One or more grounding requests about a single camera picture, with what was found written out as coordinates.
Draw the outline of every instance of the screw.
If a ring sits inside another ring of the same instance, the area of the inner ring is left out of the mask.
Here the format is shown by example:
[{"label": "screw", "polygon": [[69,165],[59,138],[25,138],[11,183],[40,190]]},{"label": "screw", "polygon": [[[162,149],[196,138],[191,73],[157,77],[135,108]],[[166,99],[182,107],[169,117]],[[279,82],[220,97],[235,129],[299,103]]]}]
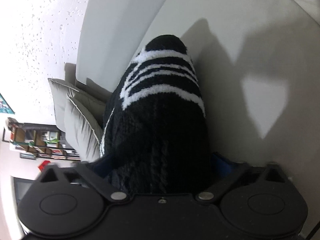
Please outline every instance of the screw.
[{"label": "screw", "polygon": [[164,198],[160,198],[160,199],[158,200],[158,203],[159,203],[159,204],[166,204],[166,203],[167,203],[167,200],[164,199]]},{"label": "screw", "polygon": [[121,191],[117,191],[112,193],[110,197],[113,200],[124,200],[127,197],[127,194]]},{"label": "screw", "polygon": [[199,193],[198,197],[201,200],[212,200],[214,198],[214,195],[211,192],[204,191],[204,192]]}]

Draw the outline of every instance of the textured wall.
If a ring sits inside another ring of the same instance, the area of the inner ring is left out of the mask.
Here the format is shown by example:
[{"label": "textured wall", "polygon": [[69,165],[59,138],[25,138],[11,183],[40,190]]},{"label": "textured wall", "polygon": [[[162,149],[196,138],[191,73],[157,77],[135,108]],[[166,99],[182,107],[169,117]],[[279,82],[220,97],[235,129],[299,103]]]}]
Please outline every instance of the textured wall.
[{"label": "textured wall", "polygon": [[54,124],[47,78],[76,63],[88,0],[0,0],[0,93],[20,122]]}]

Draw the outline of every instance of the pillow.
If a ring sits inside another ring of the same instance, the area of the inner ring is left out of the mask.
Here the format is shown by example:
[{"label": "pillow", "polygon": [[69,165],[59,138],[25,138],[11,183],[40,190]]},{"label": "pillow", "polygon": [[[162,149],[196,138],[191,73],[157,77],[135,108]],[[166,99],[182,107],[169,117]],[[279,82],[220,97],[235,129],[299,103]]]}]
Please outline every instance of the pillow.
[{"label": "pillow", "polygon": [[100,158],[102,128],[75,98],[66,100],[64,124],[66,140],[79,153],[81,161],[93,162]]},{"label": "pillow", "polygon": [[56,126],[61,131],[66,131],[64,125],[64,111],[66,108],[66,101],[68,100],[67,97],[74,97],[80,101],[84,107],[92,113],[97,122],[103,126],[105,103],[95,99],[93,96],[90,96],[88,93],[64,80],[49,78],[48,81],[53,97]]}]

